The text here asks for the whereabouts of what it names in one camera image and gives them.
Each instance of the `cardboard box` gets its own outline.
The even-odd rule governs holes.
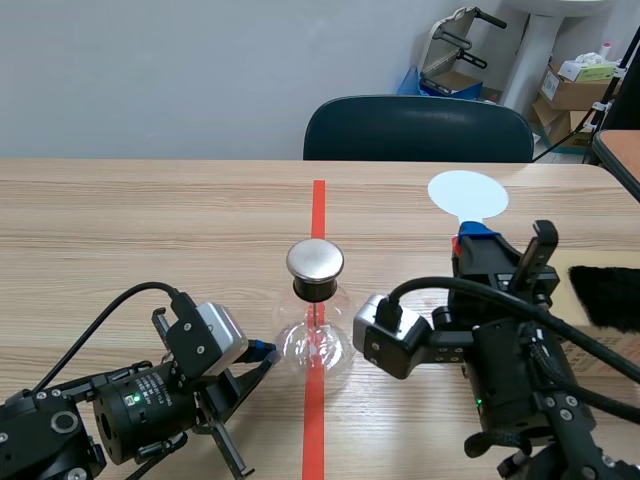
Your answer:
[[[580,125],[587,114],[586,111],[553,110],[541,96],[533,104],[531,121],[533,130],[542,137],[542,141],[549,148],[566,137]],[[591,134],[580,132],[560,144],[556,153],[584,154],[589,145]]]
[[[576,62],[564,62],[558,70],[558,75],[572,82],[595,82],[611,80],[613,78],[614,63],[600,63],[584,65]]]
[[[557,69],[549,65],[540,87],[540,96],[553,110],[586,111],[602,100],[609,83],[608,80],[572,82],[561,77]]]
[[[437,77],[423,78],[422,90],[434,97],[477,100],[482,93],[482,81],[459,72],[445,72]]]
[[[599,328],[591,323],[573,290],[569,280],[569,268],[576,265],[589,267],[640,268],[638,252],[603,252],[558,249],[549,262],[560,277],[560,284],[551,296],[551,313],[573,327],[604,344],[627,360],[640,365],[640,335],[622,333],[613,328]],[[577,376],[611,377],[621,376],[608,365],[592,357],[576,345],[565,342],[564,352]]]

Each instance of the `metal lid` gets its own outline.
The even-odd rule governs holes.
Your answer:
[[[287,254],[291,275],[305,283],[320,284],[335,279],[344,267],[344,255],[333,243],[310,238],[296,243]]]

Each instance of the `chair backrest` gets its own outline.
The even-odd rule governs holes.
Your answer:
[[[311,117],[305,160],[528,163],[531,129],[515,111],[439,97],[332,100]]]

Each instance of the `clear glass flask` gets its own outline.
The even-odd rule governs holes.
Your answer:
[[[293,286],[280,296],[273,325],[281,362],[298,381],[318,371],[322,378],[335,379],[353,361],[347,333],[353,322],[351,301],[337,282],[343,266],[342,251],[327,240],[303,240],[287,254]]]

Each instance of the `robotic arm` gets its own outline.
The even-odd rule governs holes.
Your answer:
[[[276,347],[247,341],[225,307],[209,302],[196,307],[185,293],[168,286],[167,291],[177,322],[169,326],[163,308],[152,315],[168,350],[163,363],[154,367],[144,361],[46,388],[103,315],[33,391],[18,392],[0,406],[0,480],[96,478],[106,460],[80,418],[77,403],[83,401],[93,404],[111,460],[142,464],[129,480],[139,479],[184,446],[189,429],[214,438],[235,479],[253,473],[224,424],[275,364]],[[128,296],[125,292],[115,306]],[[239,377],[227,368],[256,362],[258,367]]]
[[[455,278],[422,278],[372,296],[354,319],[354,345],[365,359],[404,379],[422,363],[459,363],[471,382],[482,432],[465,442],[471,458],[491,446],[519,451],[498,467],[505,479],[640,479],[640,471],[604,455],[592,437],[592,406],[640,422],[640,410],[576,385],[562,336],[610,360],[636,382],[640,371],[546,311],[558,284],[547,266],[558,243],[553,224],[535,223],[524,254],[475,222],[453,241]],[[433,326],[399,304],[422,288],[448,288]],[[544,449],[531,456],[533,446]]]

